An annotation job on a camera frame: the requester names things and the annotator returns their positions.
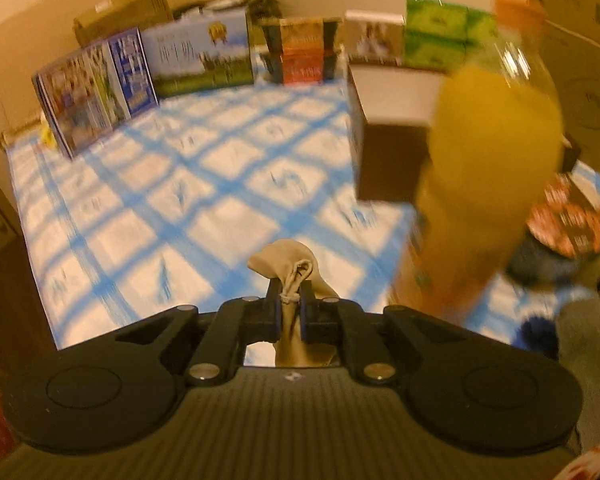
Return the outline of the beige sock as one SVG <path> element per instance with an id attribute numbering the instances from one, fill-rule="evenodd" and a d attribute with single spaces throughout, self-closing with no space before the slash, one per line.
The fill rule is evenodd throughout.
<path id="1" fill-rule="evenodd" d="M 331 344 L 306 344 L 300 330 L 300 285 L 309 282 L 317 299 L 338 298 L 320 272 L 314 253 L 296 240 L 282 238 L 248 260 L 249 269 L 282 283 L 282 334 L 274 344 L 277 367 L 326 367 L 339 363 Z"/>

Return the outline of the grey blue fuzzy sock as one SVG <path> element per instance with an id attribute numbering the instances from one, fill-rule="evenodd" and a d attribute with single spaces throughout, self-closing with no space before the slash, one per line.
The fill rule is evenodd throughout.
<path id="1" fill-rule="evenodd" d="M 583 396 L 576 430 L 580 452 L 600 444 L 600 292 L 564 304 L 557 313 L 521 323 L 513 344 L 557 361 L 577 379 Z"/>

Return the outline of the blue white checked bedsheet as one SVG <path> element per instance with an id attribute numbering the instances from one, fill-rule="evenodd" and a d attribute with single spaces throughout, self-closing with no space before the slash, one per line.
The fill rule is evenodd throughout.
<path id="1" fill-rule="evenodd" d="M 346 85 L 252 86 L 164 101 L 75 158 L 37 133 L 8 159 L 58 348 L 178 304 L 260 296 L 248 258 L 292 238 L 324 280 L 380 311 L 413 218 L 354 195 Z"/>

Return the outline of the instant noodle bowl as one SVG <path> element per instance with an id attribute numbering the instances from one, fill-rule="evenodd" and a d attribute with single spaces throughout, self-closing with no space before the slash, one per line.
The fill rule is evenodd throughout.
<path id="1" fill-rule="evenodd" d="M 555 174 L 531 209 L 507 274 L 528 286 L 562 284 L 598 257 L 600 192 L 583 178 Z"/>

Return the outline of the brown open shoe box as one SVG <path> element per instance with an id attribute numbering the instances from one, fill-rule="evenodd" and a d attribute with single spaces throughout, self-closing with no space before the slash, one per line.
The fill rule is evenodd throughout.
<path id="1" fill-rule="evenodd" d="M 348 69 L 351 148 L 360 200 L 414 202 L 423 177 L 488 211 L 523 210 L 580 151 L 562 140 L 553 87 L 481 66 L 445 77 L 422 70 Z"/>

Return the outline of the orange juice bottle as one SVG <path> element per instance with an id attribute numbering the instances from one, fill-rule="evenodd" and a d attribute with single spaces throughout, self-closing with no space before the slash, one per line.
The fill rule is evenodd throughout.
<path id="1" fill-rule="evenodd" d="M 493 0 L 494 39 L 442 82 L 390 304 L 460 324 L 562 164 L 564 120 L 536 0 Z"/>

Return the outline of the blue milk carton box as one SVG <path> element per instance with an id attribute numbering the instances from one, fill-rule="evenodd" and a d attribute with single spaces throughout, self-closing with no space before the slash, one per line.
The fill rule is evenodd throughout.
<path id="1" fill-rule="evenodd" d="M 60 58 L 32 84 L 59 151 L 70 159 L 158 105 L 137 28 Z"/>

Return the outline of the blue green milk box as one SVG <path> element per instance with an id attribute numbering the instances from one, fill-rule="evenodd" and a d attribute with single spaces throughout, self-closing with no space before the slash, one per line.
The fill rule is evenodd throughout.
<path id="1" fill-rule="evenodd" d="M 254 83 L 244 8 L 187 13 L 142 41 L 159 99 Z"/>

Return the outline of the white photo box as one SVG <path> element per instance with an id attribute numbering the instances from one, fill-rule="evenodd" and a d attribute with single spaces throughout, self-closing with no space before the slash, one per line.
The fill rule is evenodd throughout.
<path id="1" fill-rule="evenodd" d="M 347 10 L 342 26 L 343 47 L 350 64 L 403 64 L 403 15 Z"/>

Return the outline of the stacked red noodle bowls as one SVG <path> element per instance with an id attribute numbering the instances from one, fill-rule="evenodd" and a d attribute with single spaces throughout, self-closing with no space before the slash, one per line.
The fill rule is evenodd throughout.
<path id="1" fill-rule="evenodd" d="M 333 80 L 339 50 L 340 18 L 264 18 L 261 54 L 268 78 L 276 84 L 317 84 Z"/>

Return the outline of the green tissue pack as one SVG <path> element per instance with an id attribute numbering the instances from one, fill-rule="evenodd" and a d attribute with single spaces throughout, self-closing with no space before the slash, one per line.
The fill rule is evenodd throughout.
<path id="1" fill-rule="evenodd" d="M 403 62 L 449 73 L 498 36 L 494 16 L 442 0 L 405 0 Z"/>

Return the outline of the small brown cardboard box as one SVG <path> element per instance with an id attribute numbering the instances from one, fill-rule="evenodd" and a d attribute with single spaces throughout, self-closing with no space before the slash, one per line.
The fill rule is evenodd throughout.
<path id="1" fill-rule="evenodd" d="M 168 0 L 104 0 L 73 20 L 78 44 L 89 44 L 131 28 L 144 30 L 173 21 Z"/>

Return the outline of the large cardboard box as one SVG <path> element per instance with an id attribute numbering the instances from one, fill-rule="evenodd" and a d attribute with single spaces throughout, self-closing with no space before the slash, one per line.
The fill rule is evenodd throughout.
<path id="1" fill-rule="evenodd" d="M 546 12 L 541 56 L 554 80 L 566 133 L 600 172 L 600 0 L 538 0 Z"/>

